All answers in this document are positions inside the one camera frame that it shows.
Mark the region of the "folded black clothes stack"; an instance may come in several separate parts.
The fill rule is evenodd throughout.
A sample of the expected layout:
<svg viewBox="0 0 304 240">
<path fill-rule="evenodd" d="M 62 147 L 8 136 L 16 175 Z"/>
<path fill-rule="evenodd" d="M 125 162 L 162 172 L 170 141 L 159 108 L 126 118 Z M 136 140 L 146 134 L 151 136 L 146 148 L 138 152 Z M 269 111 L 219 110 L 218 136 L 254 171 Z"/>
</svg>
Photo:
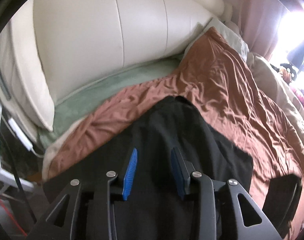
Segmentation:
<svg viewBox="0 0 304 240">
<path fill-rule="evenodd" d="M 302 179 L 295 174 L 275 177 L 269 181 L 262 208 L 264 214 L 279 228 L 294 218 L 302 192 Z"/>
</svg>

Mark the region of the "green mattress sheet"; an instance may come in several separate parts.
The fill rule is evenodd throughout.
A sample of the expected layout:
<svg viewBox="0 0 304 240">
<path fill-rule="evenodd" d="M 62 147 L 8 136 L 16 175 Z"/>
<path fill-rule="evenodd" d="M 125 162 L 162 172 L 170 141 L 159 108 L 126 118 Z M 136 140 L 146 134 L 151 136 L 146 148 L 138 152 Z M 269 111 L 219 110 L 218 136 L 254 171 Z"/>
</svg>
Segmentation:
<svg viewBox="0 0 304 240">
<path fill-rule="evenodd" d="M 173 56 L 132 66 L 86 85 L 61 99 L 55 105 L 53 131 L 39 129 L 38 135 L 42 147 L 48 148 L 75 121 L 93 112 L 123 88 L 165 77 L 178 67 L 180 61 L 180 56 Z"/>
</svg>

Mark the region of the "brown bed blanket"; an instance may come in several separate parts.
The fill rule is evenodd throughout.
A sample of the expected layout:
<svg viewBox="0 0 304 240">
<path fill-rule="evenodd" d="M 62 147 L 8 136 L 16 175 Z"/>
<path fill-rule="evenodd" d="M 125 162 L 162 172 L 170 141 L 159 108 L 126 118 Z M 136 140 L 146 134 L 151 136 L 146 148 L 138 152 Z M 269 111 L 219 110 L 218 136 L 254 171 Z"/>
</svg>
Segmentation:
<svg viewBox="0 0 304 240">
<path fill-rule="evenodd" d="M 269 176 L 302 176 L 303 192 L 287 239 L 304 227 L 304 145 L 279 106 L 258 88 L 238 52 L 210 28 L 168 76 L 126 87 L 48 148 L 49 180 L 87 157 L 166 96 L 183 96 L 204 120 L 254 160 L 251 195 L 262 203 Z"/>
</svg>

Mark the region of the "beige duvet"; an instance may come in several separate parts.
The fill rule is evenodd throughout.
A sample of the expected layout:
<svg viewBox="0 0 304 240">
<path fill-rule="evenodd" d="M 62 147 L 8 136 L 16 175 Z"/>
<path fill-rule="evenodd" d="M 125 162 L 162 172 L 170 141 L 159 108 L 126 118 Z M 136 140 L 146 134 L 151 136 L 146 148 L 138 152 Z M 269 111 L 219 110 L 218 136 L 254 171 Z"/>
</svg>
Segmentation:
<svg viewBox="0 0 304 240">
<path fill-rule="evenodd" d="M 291 87 L 259 54 L 248 53 L 246 63 L 258 88 L 282 109 L 304 145 L 304 108 Z"/>
</svg>

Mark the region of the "black plush toy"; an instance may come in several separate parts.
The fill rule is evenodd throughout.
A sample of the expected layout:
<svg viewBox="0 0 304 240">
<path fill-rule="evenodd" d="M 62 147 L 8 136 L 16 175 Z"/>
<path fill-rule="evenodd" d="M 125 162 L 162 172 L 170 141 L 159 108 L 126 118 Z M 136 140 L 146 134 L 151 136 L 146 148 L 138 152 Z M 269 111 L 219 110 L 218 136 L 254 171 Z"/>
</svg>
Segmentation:
<svg viewBox="0 0 304 240">
<path fill-rule="evenodd" d="M 291 63 L 282 63 L 280 66 L 280 69 L 285 69 L 291 75 L 291 80 L 296 80 L 298 75 L 297 67 L 295 67 Z"/>
</svg>

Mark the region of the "light green pillow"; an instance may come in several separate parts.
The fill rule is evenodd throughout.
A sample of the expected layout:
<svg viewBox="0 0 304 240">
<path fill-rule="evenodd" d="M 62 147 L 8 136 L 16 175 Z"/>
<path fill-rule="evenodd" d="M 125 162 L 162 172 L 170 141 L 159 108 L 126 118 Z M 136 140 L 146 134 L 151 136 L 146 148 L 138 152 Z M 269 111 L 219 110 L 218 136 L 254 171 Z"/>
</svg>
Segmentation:
<svg viewBox="0 0 304 240">
<path fill-rule="evenodd" d="M 211 27 L 214 27 L 216 31 L 226 40 L 227 44 L 237 51 L 244 61 L 247 61 L 247 55 L 249 53 L 249 48 L 246 42 L 237 35 L 232 29 L 228 28 L 217 18 L 212 18 L 209 23 L 205 26 L 203 31 L 187 46 L 184 51 L 183 56 L 187 55 L 188 51 L 192 45 L 199 39 L 203 34 L 205 34 Z"/>
</svg>

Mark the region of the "cream padded headboard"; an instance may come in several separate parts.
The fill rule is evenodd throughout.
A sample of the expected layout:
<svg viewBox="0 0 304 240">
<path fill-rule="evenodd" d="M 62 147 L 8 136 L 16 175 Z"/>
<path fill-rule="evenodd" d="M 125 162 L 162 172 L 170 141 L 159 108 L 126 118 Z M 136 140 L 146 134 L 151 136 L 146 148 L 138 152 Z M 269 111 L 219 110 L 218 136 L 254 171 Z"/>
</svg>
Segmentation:
<svg viewBox="0 0 304 240">
<path fill-rule="evenodd" d="M 54 106 L 119 70 L 183 51 L 223 0 L 27 0 L 0 32 L 0 98 L 36 140 Z"/>
</svg>

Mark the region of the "pink left curtain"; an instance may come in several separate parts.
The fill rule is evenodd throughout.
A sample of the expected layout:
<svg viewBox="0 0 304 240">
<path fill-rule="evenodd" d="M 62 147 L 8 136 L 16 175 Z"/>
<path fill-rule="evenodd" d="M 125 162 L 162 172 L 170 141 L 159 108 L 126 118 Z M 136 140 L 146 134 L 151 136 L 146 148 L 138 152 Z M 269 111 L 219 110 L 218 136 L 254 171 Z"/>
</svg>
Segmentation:
<svg viewBox="0 0 304 240">
<path fill-rule="evenodd" d="M 278 23 L 289 10 L 279 0 L 224 1 L 232 5 L 232 22 L 249 50 L 270 60 L 278 42 Z"/>
</svg>

